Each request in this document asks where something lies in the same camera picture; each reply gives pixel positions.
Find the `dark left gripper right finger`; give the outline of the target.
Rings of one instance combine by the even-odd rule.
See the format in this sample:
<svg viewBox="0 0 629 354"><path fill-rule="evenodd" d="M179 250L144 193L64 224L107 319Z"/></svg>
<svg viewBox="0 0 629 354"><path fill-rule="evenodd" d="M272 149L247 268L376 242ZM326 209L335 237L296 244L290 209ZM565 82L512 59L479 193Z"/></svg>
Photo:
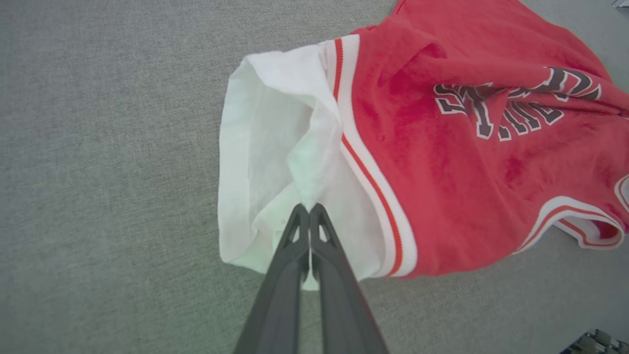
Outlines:
<svg viewBox="0 0 629 354"><path fill-rule="evenodd" d="M323 352L388 354L332 221L321 204L310 211L313 275L319 283Z"/></svg>

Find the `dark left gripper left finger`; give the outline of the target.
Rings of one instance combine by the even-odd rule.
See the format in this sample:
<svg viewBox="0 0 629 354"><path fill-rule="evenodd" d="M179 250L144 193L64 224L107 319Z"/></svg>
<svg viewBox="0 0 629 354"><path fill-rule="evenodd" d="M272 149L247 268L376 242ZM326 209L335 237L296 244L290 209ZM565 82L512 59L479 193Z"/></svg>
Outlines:
<svg viewBox="0 0 629 354"><path fill-rule="evenodd" d="M302 284L310 269L308 211L293 208L235 354L296 354Z"/></svg>

